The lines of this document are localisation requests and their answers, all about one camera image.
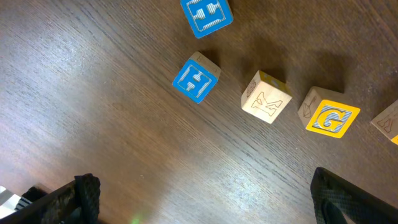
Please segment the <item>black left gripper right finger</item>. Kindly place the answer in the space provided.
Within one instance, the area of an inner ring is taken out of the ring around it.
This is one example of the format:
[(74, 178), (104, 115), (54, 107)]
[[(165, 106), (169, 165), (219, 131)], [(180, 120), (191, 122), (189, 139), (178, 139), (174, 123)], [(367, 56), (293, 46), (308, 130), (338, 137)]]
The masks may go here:
[(397, 209), (323, 167), (310, 185), (318, 224), (397, 223)]

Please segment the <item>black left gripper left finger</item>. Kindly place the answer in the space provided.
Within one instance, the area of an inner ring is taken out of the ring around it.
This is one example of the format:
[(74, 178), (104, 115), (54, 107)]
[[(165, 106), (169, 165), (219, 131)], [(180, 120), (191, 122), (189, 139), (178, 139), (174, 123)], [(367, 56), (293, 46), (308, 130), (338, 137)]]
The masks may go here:
[(70, 183), (1, 219), (1, 223), (97, 223), (100, 180), (77, 175)]

